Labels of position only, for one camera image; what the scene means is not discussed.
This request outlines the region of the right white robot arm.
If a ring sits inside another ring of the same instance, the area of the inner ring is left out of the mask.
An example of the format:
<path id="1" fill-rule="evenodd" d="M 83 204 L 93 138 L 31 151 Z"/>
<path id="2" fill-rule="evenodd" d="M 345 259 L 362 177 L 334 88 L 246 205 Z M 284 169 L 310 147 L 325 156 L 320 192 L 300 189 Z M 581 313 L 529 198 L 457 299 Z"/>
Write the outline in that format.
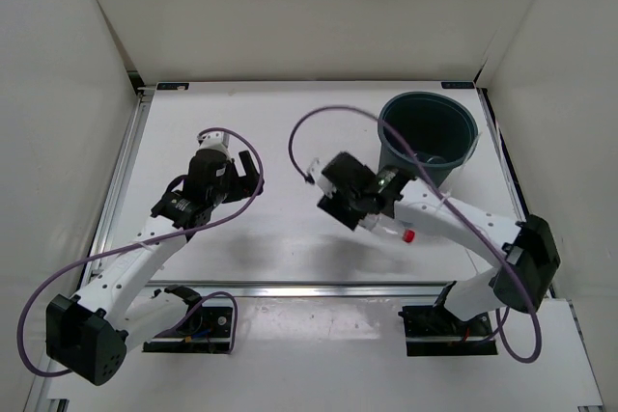
<path id="1" fill-rule="evenodd" d="M 442 201 L 422 179 L 389 166 L 373 172 L 342 151 L 314 160 L 309 177 L 322 190 L 318 207 L 354 231 L 411 243 L 417 233 L 447 238 L 478 255 L 490 269 L 446 286 L 434 323 L 454 335 L 481 313 L 538 310 L 560 265 L 548 222 L 499 216 L 458 199 Z"/>

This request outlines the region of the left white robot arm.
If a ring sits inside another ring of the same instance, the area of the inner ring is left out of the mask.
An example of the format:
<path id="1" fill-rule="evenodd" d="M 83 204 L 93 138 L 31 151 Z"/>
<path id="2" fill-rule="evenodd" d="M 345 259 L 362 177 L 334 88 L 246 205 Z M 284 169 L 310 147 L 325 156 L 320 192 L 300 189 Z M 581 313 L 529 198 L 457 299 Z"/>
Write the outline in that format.
<path id="1" fill-rule="evenodd" d="M 136 298 L 155 273 L 191 238 L 212 225 L 222 204 L 251 203 L 264 185 L 252 146 L 232 157 L 230 133 L 203 131 L 188 171 L 170 182 L 128 251 L 73 296 L 55 296 L 45 314 L 46 353 L 69 371 L 100 386 L 134 348 L 163 334 L 192 337 L 203 330 L 197 291 L 172 285 L 146 301 Z"/>

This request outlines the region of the red label red cap bottle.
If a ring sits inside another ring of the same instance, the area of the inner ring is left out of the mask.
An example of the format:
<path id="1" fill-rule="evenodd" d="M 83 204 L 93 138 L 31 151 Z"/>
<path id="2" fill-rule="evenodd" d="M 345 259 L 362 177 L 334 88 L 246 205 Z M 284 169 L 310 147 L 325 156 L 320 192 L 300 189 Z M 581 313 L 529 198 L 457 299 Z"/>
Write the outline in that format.
<path id="1" fill-rule="evenodd" d="M 415 231 L 408 229 L 402 223 L 387 216 L 379 216 L 368 231 L 379 238 L 411 243 L 415 238 Z"/>

